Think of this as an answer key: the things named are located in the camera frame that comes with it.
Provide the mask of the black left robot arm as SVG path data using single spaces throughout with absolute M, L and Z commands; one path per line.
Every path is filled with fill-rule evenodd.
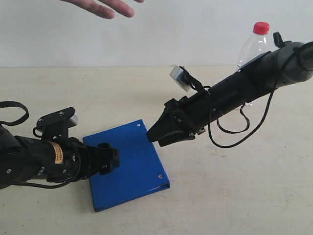
M 119 166 L 119 150 L 106 142 L 90 146 L 74 137 L 40 140 L 14 136 L 0 128 L 1 188 L 55 189 L 109 174 Z

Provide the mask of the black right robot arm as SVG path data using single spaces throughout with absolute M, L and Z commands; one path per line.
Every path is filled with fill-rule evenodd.
M 203 86 L 182 66 L 175 66 L 170 76 L 186 82 L 196 93 L 164 104 L 160 118 L 146 133 L 149 142 L 160 146 L 194 140 L 234 109 L 280 87 L 311 79 L 313 44 L 283 42 L 277 50 L 258 55 L 212 87 Z

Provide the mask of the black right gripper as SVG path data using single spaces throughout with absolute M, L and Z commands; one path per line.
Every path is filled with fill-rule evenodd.
M 210 103 L 210 92 L 204 90 L 191 97 L 167 101 L 156 123 L 147 131 L 149 142 L 158 142 L 164 147 L 181 141 L 192 141 L 194 134 L 205 132 Z

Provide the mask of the person's open bare hand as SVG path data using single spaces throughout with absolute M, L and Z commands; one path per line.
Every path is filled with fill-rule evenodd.
M 103 19 L 113 19 L 118 13 L 132 18 L 135 10 L 123 0 L 64 0 Z

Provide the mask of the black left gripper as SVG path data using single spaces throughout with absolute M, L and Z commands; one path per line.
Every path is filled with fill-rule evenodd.
M 119 149 L 104 142 L 97 146 L 75 144 L 80 160 L 80 167 L 74 173 L 73 181 L 88 179 L 93 175 L 105 175 L 120 166 Z

